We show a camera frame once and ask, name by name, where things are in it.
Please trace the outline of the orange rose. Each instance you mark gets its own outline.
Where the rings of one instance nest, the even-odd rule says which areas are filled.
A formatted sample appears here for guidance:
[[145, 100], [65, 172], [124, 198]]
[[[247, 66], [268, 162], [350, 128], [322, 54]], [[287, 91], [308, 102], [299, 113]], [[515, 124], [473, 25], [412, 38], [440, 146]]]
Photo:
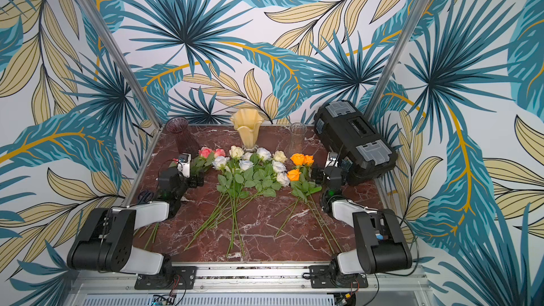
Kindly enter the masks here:
[[314, 157], [312, 155], [305, 155], [303, 164], [307, 167], [311, 167], [314, 164]]
[[291, 156], [291, 161], [295, 166], [303, 166], [305, 164], [305, 155], [296, 153]]
[[287, 172], [286, 177], [289, 180], [289, 187], [291, 189], [290, 195], [295, 198], [295, 201], [283, 211], [278, 213], [278, 215], [281, 215], [282, 213], [288, 211], [285, 220], [281, 224], [280, 228], [276, 231], [275, 237], [278, 237], [283, 232], [283, 229], [295, 214], [296, 208], [300, 204], [306, 204], [309, 202], [311, 195], [315, 193], [315, 189], [317, 188], [316, 183], [310, 181], [308, 167], [292, 169]]

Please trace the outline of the pink rose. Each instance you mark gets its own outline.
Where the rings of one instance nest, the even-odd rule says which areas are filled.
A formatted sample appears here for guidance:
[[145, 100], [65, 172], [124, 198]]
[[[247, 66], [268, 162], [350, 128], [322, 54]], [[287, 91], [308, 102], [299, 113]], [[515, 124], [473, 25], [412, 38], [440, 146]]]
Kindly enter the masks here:
[[226, 156], [225, 150], [223, 150], [223, 149], [217, 149], [217, 150], [215, 150], [215, 153], [214, 153], [214, 157], [215, 157], [215, 158], [218, 158], [218, 157], [225, 157], [225, 156]]
[[200, 174], [208, 171], [214, 160], [215, 152], [211, 148], [202, 147], [191, 163], [191, 172], [193, 174]]

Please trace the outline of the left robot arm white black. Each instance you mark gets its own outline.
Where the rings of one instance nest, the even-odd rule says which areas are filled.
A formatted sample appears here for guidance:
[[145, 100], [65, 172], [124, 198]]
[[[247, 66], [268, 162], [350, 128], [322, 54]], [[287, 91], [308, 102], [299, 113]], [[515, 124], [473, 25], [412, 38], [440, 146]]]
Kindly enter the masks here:
[[185, 193], [202, 186], [204, 178], [201, 174], [186, 177], [170, 167], [159, 174], [157, 183], [155, 191], [140, 192], [134, 205], [94, 209], [69, 250], [69, 268], [171, 279], [174, 269], [169, 256], [133, 246], [134, 233], [175, 217]]

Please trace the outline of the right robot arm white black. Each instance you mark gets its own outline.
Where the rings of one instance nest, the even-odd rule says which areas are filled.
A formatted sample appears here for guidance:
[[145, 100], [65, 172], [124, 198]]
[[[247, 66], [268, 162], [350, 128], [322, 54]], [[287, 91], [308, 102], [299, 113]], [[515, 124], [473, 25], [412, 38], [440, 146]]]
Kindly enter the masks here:
[[334, 165], [312, 168], [310, 174], [311, 179], [322, 186], [322, 211], [354, 231], [355, 248], [333, 256], [327, 269], [329, 277], [343, 279], [363, 273], [410, 269], [412, 253], [395, 212], [365, 207], [345, 197], [343, 176], [342, 169]]

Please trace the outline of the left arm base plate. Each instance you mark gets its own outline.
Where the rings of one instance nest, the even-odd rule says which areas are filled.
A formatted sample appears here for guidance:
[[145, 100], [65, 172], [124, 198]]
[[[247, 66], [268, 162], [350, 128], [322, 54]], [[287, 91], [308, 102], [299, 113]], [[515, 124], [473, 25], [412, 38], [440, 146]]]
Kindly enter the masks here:
[[196, 266], [173, 266], [161, 270], [157, 275], [137, 275], [136, 290], [192, 290], [194, 288]]

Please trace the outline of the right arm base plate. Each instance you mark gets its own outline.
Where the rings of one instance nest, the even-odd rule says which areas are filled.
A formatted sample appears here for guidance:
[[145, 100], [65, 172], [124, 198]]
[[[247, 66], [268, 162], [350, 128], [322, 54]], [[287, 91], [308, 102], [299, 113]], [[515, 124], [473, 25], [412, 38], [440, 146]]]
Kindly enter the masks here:
[[332, 265], [313, 265], [308, 267], [308, 272], [303, 273], [303, 278], [309, 280], [314, 289], [357, 289], [367, 288], [368, 280], [364, 275], [343, 274]]

